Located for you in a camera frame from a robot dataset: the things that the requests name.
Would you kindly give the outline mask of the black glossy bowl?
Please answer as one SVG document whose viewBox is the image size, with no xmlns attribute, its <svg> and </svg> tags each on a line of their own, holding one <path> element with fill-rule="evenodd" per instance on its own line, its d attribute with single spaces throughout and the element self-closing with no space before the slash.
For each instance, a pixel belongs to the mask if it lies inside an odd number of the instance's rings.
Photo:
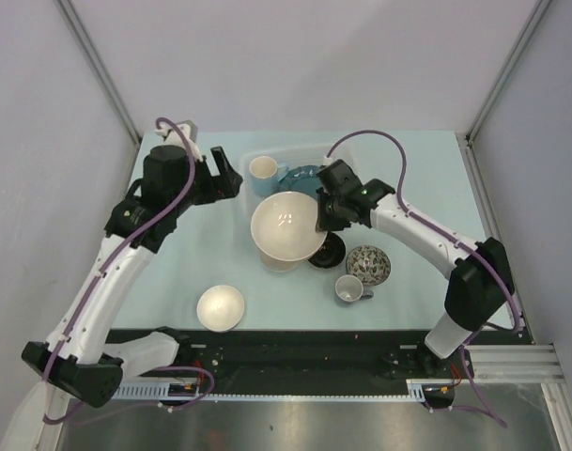
<svg viewBox="0 0 572 451">
<path fill-rule="evenodd" d="M 319 269 L 332 269 L 337 267 L 346 256 L 346 245 L 342 238 L 329 232 L 319 250 L 313 254 L 308 262 Z"/>
</svg>

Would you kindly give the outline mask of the large cream bowl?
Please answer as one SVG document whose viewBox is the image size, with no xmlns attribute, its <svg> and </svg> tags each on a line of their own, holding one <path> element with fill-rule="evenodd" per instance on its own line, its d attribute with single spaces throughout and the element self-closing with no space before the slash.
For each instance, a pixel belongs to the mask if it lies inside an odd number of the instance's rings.
<svg viewBox="0 0 572 451">
<path fill-rule="evenodd" d="M 264 199 L 251 218 L 256 248 L 269 258 L 299 262 L 314 255 L 327 238 L 317 230 L 318 203 L 303 193 L 281 192 Z"/>
</svg>

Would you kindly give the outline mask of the floral patterned bowl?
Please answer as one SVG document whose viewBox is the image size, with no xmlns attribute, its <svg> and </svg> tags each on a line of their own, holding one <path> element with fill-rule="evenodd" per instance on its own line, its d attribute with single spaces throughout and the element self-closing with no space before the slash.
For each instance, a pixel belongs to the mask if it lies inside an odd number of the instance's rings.
<svg viewBox="0 0 572 451">
<path fill-rule="evenodd" d="M 352 249 L 346 258 L 346 271 L 359 278 L 367 287 L 384 283 L 392 270 L 391 260 L 380 248 L 360 245 Z"/>
</svg>

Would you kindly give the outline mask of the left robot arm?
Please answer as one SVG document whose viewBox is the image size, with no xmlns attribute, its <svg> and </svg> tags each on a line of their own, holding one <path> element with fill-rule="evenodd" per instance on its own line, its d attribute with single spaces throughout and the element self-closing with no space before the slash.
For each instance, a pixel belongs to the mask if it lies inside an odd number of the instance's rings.
<svg viewBox="0 0 572 451">
<path fill-rule="evenodd" d="M 109 345 L 106 338 L 131 286 L 178 217 L 191 206 L 231 199 L 240 192 L 242 176 L 224 150 L 207 159 L 189 158 L 182 146 L 159 145 L 144 159 L 143 176 L 112 210 L 104 228 L 98 259 L 67 314 L 42 341 L 30 341 L 22 359 L 46 382 L 99 408 L 126 379 L 166 369 L 179 376 L 193 363 L 191 339 L 169 327 Z"/>
</svg>

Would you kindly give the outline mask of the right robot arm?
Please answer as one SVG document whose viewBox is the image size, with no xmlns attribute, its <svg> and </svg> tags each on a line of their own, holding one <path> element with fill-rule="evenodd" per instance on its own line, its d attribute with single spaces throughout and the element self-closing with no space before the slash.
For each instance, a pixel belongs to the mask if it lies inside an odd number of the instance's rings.
<svg viewBox="0 0 572 451">
<path fill-rule="evenodd" d="M 439 377 L 452 355 L 508 304 L 520 325 L 510 265 L 501 242 L 476 241 L 439 225 L 414 210 L 390 185 L 372 179 L 362 184 L 352 176 L 342 182 L 320 178 L 317 228 L 339 231 L 353 223 L 367 226 L 402 242 L 432 264 L 448 281 L 444 313 L 425 337 L 418 365 L 429 377 Z"/>
</svg>

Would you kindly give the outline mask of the teal glass plate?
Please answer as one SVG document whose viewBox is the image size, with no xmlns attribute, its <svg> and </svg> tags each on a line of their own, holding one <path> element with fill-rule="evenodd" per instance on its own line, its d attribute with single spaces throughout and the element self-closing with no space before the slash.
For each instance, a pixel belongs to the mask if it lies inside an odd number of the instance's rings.
<svg viewBox="0 0 572 451">
<path fill-rule="evenodd" d="M 289 170 L 278 182 L 278 192 L 298 192 L 317 197 L 317 190 L 322 187 L 317 173 L 321 167 L 319 165 L 308 164 L 298 166 Z"/>
</svg>

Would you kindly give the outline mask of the medium white bowl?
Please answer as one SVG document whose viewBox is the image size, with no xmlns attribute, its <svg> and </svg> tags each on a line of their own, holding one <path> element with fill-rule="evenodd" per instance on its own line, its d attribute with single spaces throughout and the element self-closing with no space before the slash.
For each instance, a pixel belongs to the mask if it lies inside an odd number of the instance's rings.
<svg viewBox="0 0 572 451">
<path fill-rule="evenodd" d="M 283 261 L 270 257 L 264 253 L 261 253 L 259 256 L 262 264 L 272 272 L 289 272 L 299 265 L 298 261 Z"/>
</svg>

